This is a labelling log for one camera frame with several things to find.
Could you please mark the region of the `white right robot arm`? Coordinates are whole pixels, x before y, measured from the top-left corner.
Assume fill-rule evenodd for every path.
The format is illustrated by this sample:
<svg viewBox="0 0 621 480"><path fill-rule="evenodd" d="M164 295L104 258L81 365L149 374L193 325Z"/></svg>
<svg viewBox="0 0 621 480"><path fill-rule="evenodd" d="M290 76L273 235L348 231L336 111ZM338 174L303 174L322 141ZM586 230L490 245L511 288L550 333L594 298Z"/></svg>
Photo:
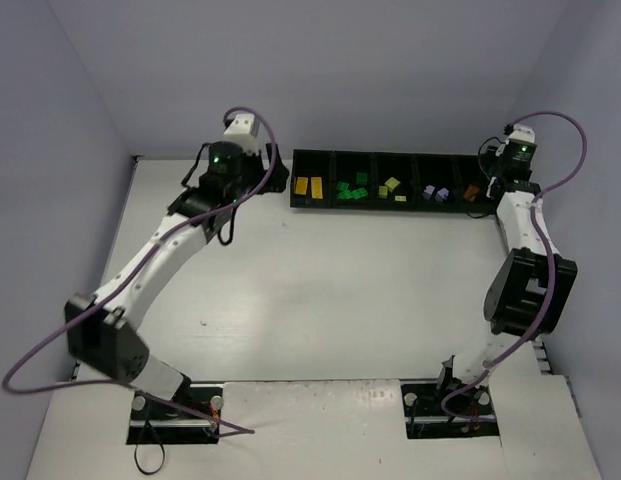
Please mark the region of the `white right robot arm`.
<svg viewBox="0 0 621 480"><path fill-rule="evenodd" d="M484 374L522 343L556 329L578 273L576 263L564 258L550 239L541 188L530 181L536 148L530 140L509 139L486 154L491 167L487 196L496 202L508 254L484 300L490 324Z"/></svg>

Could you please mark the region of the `purple lego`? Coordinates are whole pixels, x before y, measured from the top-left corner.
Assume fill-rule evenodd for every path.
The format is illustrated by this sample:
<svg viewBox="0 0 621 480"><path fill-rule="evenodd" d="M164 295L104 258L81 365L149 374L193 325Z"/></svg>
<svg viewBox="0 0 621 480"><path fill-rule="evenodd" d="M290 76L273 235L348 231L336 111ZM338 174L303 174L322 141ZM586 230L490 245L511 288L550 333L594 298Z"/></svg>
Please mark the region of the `purple lego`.
<svg viewBox="0 0 621 480"><path fill-rule="evenodd" d="M427 185L423 192L422 192L422 197L424 200L429 201L433 198L433 195L436 192L436 187L433 185Z"/></svg>
<svg viewBox="0 0 621 480"><path fill-rule="evenodd" d="M438 203L447 202L450 197L450 191L447 188L441 188L435 192L434 199Z"/></svg>

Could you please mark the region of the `yellow curved lego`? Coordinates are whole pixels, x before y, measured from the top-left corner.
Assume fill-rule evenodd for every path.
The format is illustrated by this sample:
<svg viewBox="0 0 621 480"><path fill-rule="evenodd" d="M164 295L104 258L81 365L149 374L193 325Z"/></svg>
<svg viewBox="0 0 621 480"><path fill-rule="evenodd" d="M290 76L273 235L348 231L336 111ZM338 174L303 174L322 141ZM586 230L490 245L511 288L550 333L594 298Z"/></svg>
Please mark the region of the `yellow curved lego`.
<svg viewBox="0 0 621 480"><path fill-rule="evenodd" d="M294 181L294 194L298 196L305 196L308 192L308 185L308 177L296 177Z"/></svg>

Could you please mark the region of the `dark green lego brick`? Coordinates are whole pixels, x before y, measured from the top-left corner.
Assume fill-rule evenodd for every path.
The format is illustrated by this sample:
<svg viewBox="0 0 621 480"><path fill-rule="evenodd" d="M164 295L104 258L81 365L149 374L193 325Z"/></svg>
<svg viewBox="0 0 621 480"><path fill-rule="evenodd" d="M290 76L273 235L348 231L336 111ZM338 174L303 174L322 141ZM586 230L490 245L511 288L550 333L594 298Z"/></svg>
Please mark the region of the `dark green lego brick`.
<svg viewBox="0 0 621 480"><path fill-rule="evenodd" d="M366 188L359 188L352 191L352 197L354 199L362 199L368 196L368 191Z"/></svg>

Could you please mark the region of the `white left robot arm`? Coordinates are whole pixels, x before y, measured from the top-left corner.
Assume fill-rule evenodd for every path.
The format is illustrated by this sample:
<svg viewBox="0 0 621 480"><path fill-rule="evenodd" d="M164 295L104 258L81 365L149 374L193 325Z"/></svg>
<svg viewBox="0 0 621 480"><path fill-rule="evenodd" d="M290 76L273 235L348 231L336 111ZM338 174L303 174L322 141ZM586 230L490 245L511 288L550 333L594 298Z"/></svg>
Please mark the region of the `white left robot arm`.
<svg viewBox="0 0 621 480"><path fill-rule="evenodd" d="M151 238L109 282L90 295L76 294L64 307L69 353L110 380L165 401L179 402L190 390L188 376L151 354L138 333L157 296L181 267L223 228L250 195L281 193L289 177L279 147L249 155L238 145L203 145L207 170L185 185L168 206Z"/></svg>

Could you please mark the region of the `yellow long lego brick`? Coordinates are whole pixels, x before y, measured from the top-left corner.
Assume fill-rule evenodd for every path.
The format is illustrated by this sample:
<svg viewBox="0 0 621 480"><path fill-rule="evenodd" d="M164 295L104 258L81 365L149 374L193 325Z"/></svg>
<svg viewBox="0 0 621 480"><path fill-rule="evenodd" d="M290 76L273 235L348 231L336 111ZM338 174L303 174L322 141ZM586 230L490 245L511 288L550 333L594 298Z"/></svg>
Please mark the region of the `yellow long lego brick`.
<svg viewBox="0 0 621 480"><path fill-rule="evenodd" d="M310 194L313 200L323 200L323 179L321 177L310 178Z"/></svg>

